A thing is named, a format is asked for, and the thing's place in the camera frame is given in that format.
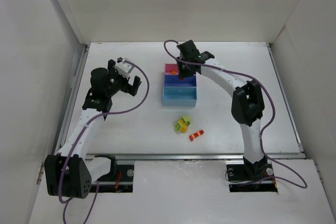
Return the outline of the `red yellow lego stack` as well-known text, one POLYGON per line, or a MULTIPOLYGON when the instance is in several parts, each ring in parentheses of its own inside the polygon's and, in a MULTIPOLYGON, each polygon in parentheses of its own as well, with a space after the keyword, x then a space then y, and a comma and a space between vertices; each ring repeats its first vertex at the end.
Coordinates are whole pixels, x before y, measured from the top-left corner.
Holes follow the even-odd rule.
POLYGON ((204 134, 203 130, 197 131, 189 136, 190 141, 194 141, 197 137, 201 136, 204 134))

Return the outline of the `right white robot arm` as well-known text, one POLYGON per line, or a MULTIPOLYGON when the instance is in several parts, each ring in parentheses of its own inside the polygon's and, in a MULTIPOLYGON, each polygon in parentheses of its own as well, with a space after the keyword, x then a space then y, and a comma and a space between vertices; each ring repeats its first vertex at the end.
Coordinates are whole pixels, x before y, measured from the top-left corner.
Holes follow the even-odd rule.
POLYGON ((260 84, 242 74, 226 69, 208 51, 199 52, 194 42, 177 43, 179 78, 196 73, 214 81, 232 98, 231 114, 239 124, 244 142, 243 164, 227 165, 228 179, 233 182, 259 180, 270 168, 267 157, 260 147, 260 127, 265 103, 260 84))

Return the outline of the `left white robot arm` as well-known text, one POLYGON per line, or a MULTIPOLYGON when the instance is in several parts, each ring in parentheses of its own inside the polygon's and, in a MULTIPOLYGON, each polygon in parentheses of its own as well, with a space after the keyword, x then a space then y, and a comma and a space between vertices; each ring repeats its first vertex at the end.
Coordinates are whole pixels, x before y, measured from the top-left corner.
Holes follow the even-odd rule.
POLYGON ((44 161, 47 191, 63 204, 72 198, 84 199, 92 183, 105 175, 115 175, 117 162, 112 154, 95 156, 86 162, 88 149, 100 126, 112 115, 112 97, 118 92, 136 96, 141 79, 130 74, 136 65, 128 59, 109 60, 106 68, 95 68, 90 74, 90 89, 81 116, 72 134, 54 155, 44 161))

